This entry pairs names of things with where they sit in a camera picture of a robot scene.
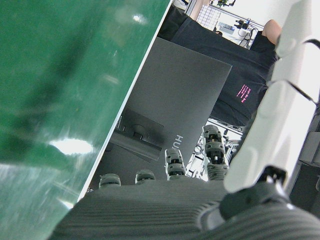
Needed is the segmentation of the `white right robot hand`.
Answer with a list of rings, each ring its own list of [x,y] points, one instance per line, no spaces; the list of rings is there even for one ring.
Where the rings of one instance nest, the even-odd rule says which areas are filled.
[[[320,96],[320,3],[292,5],[269,87],[223,180],[177,176],[80,200],[53,240],[317,240],[320,221],[284,189]]]

